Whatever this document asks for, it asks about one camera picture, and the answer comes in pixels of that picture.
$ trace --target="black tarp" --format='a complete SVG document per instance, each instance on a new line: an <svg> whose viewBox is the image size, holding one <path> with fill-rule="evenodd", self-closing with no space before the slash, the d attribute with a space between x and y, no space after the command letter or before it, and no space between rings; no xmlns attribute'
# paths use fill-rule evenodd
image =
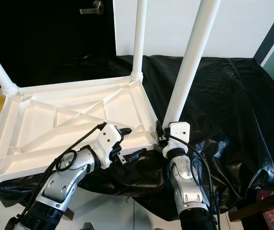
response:
<svg viewBox="0 0 274 230"><path fill-rule="evenodd" d="M143 86L160 121L181 61L181 57L143 57ZM67 58L40 84L127 76L131 69L131 56ZM255 60L203 57L180 120L190 123L190 143L203 150L221 212L244 199L249 189L274 189L274 81ZM24 203L39 176L2 182L2 203L6 207ZM203 191L208 194L206 182L204 177ZM177 219L167 161L156 151L131 165L114 163L98 169L79 187L131 196L161 218Z"/></svg>

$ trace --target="white floor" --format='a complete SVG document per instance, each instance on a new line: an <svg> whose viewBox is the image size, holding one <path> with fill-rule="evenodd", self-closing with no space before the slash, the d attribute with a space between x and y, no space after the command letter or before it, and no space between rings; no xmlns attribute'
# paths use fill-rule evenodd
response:
<svg viewBox="0 0 274 230"><path fill-rule="evenodd" d="M92 193L78 188L70 204L74 211L73 221L62 218L57 230L79 230L85 222L91 222L95 230L180 230L178 220L167 222L153 215L134 202L132 198ZM4 208L0 202L0 230L7 221L23 207L15 205ZM241 222L229 223L225 214L221 215L222 230L243 230Z"/></svg>

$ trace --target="black plastic sheet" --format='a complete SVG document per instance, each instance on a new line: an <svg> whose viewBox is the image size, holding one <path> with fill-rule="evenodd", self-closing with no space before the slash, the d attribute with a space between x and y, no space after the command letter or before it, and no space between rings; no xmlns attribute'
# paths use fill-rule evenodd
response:
<svg viewBox="0 0 274 230"><path fill-rule="evenodd" d="M143 86L161 122L181 61L143 57ZM131 69L131 56L68 58L40 84L127 76ZM253 59L203 57L180 120L190 123L190 143L203 151L221 212L244 199L249 189L274 190L274 81ZM178 219L167 160L156 151L134 160L124 167L116 162L98 169L79 187L131 196L165 220ZM6 207L26 202L39 177L2 182L0 200ZM207 178L201 178L206 196Z"/></svg>

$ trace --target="metal lever handle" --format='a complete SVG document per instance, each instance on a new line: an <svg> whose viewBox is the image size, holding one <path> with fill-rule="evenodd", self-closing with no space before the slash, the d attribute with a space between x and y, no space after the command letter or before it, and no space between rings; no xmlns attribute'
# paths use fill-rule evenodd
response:
<svg viewBox="0 0 274 230"><path fill-rule="evenodd" d="M96 13L97 15L101 15L104 12L104 5L102 1L96 0L93 2L93 9L79 9L80 14L90 14Z"/></svg>

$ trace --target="white wall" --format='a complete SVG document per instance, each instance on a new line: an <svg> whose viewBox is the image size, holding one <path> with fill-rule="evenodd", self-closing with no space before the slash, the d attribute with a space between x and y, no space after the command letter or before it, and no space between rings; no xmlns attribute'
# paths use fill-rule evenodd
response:
<svg viewBox="0 0 274 230"><path fill-rule="evenodd" d="M132 55L137 0L113 0L117 55ZM148 0L145 55L183 56L200 0ZM222 0L204 57L252 58L274 22L274 0Z"/></svg>

